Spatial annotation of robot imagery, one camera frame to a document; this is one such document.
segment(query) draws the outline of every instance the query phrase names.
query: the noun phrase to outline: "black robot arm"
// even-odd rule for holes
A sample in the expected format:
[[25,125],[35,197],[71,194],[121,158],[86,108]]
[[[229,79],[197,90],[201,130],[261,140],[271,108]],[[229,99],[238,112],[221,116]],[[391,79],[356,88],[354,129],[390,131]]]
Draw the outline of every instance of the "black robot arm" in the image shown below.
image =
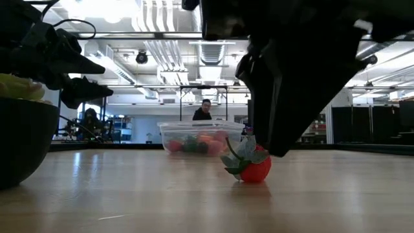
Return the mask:
[[413,1],[183,0],[201,8],[207,40],[249,38],[236,77],[252,93],[254,134],[283,157],[344,85],[370,62],[357,60],[372,23],[371,38],[384,42],[414,29]]
[[[43,3],[49,9],[57,2]],[[112,90],[85,77],[69,78],[69,73],[103,74],[105,68],[81,55],[78,38],[42,22],[46,10],[40,12],[30,3],[42,2],[0,1],[0,73],[31,78],[51,90],[63,89],[62,102],[72,109],[84,101],[111,96]]]

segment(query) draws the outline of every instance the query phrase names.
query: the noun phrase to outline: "black shirt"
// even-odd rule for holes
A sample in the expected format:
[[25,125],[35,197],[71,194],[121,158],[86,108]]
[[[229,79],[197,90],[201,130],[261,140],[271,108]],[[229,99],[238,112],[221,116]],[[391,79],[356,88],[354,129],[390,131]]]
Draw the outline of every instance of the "black shirt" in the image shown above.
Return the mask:
[[211,120],[212,116],[210,113],[205,113],[202,111],[201,107],[196,110],[193,116],[193,120]]

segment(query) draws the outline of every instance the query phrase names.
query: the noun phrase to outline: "man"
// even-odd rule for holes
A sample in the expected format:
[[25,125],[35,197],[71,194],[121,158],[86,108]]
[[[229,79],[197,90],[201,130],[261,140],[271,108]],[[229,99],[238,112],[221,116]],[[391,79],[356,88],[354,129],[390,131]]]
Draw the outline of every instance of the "man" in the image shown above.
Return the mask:
[[194,113],[193,120],[211,120],[212,116],[209,113],[211,106],[209,99],[203,100],[201,107]]

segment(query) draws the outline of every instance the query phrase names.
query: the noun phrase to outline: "wooden table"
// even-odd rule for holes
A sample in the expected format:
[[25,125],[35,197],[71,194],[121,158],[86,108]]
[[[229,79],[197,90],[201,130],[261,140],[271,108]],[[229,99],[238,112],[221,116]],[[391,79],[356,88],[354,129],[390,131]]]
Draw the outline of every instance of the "wooden table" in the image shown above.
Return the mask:
[[0,192],[0,232],[414,232],[414,158],[291,151],[263,184],[218,158],[163,151],[50,153]]

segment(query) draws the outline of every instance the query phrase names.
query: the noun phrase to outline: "clear plastic container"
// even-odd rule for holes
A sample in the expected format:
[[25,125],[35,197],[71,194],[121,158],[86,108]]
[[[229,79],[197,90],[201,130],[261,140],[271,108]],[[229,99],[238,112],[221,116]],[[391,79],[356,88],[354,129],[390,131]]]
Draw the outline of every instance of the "clear plastic container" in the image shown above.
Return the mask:
[[168,153],[228,155],[226,137],[233,148],[238,147],[244,124],[225,120],[159,122],[162,145]]

